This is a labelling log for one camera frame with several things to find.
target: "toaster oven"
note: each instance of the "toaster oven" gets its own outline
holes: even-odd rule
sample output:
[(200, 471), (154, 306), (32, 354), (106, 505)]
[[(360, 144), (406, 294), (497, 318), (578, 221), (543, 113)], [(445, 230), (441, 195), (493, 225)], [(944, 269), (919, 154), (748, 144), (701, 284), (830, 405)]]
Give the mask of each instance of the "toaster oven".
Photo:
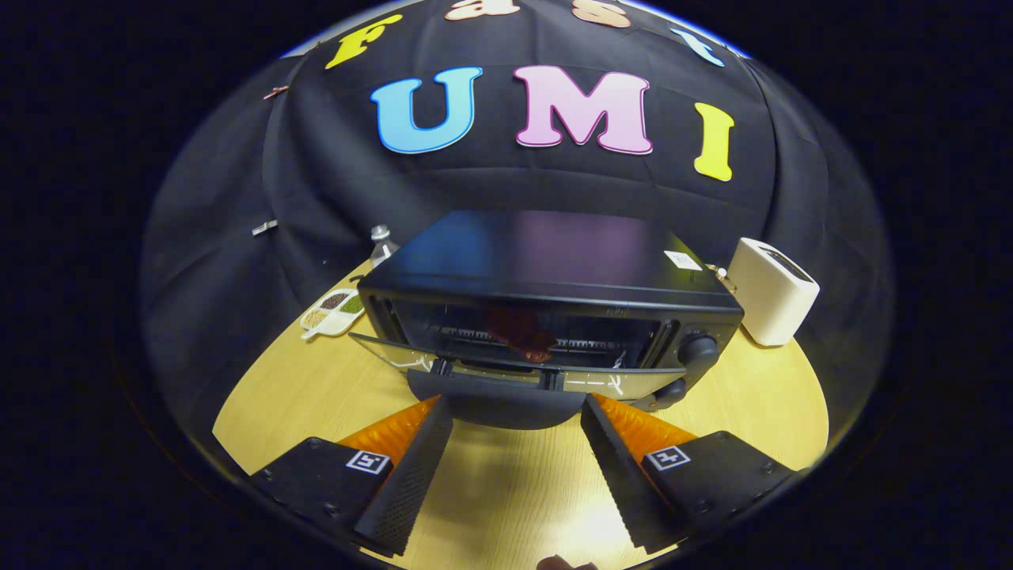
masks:
[(568, 212), (452, 212), (359, 293), (377, 338), (353, 337), (404, 373), (415, 396), (456, 395), (458, 417), (506, 427), (551, 402), (564, 414), (562, 403), (589, 392), (672, 406), (744, 315), (669, 229)]

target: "oven handle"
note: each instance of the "oven handle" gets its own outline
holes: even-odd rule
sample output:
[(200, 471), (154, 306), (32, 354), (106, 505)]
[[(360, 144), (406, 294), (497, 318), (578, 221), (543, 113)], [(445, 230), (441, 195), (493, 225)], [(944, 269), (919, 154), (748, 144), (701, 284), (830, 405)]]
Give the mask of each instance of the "oven handle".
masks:
[(407, 378), (408, 388), (419, 401), (442, 396), (455, 419), (506, 429), (557, 426), (579, 412), (588, 396), (460, 373), (437, 375), (410, 370)]

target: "hand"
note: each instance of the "hand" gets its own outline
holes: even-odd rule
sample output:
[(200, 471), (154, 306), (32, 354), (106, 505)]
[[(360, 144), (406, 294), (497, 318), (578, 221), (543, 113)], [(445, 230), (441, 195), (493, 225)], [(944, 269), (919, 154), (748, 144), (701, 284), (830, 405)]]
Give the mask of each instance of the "hand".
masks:
[(538, 566), (535, 566), (535, 570), (598, 570), (598, 566), (589, 562), (583, 566), (573, 568), (557, 554), (539, 562)]

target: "black fabric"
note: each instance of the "black fabric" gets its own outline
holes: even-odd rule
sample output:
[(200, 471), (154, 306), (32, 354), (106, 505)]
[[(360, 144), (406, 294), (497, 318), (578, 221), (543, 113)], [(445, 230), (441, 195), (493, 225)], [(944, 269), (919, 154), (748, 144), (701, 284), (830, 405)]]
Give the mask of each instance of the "black fabric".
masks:
[[(833, 129), (762, 65), (715, 46), (726, 64), (718, 68), (669, 31), (674, 24), (630, 6), (625, 29), (551, 0), (461, 21), (446, 20), (447, 10), (396, 9), (400, 21), (330, 70), (341, 35), (272, 63), (215, 111), (170, 171), (146, 238), (143, 320), (161, 388), (191, 437), (228, 461), (211, 434), (222, 404), (300, 312), (368, 256), (371, 226), (388, 224), (403, 243), (451, 210), (495, 208), (645, 218), (725, 266), (741, 236), (784, 250), (821, 283), (797, 338), (836, 440), (874, 385), (892, 274), (871, 189)], [(536, 64), (560, 66), (586, 93), (609, 71), (647, 79), (653, 152), (602, 148), (604, 121), (576, 145), (558, 118), (559, 145), (519, 145), (526, 90), (513, 71)], [(433, 76), (462, 66), (483, 68), (468, 134), (435, 152), (386, 149), (372, 91), (419, 78), (415, 121), (434, 127), (446, 108)], [(263, 99), (282, 83), (290, 89)], [(694, 169), (696, 101), (735, 119), (729, 181)], [(250, 234), (272, 219), (278, 227)]]

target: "yellow letter f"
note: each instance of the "yellow letter f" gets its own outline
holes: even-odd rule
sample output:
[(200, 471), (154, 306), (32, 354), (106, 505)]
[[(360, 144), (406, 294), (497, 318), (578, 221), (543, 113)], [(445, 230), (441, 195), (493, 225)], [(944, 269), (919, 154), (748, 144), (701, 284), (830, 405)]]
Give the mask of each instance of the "yellow letter f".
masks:
[(345, 35), (341, 38), (341, 47), (337, 49), (337, 53), (334, 54), (334, 59), (330, 60), (327, 67), (324, 69), (330, 69), (335, 65), (350, 60), (352, 58), (362, 54), (366, 51), (366, 47), (363, 44), (373, 42), (383, 33), (384, 25), (388, 23), (394, 23), (401, 19), (401, 14), (394, 14), (389, 18), (384, 18), (376, 23), (371, 23), (366, 27), (361, 27), (352, 33)]

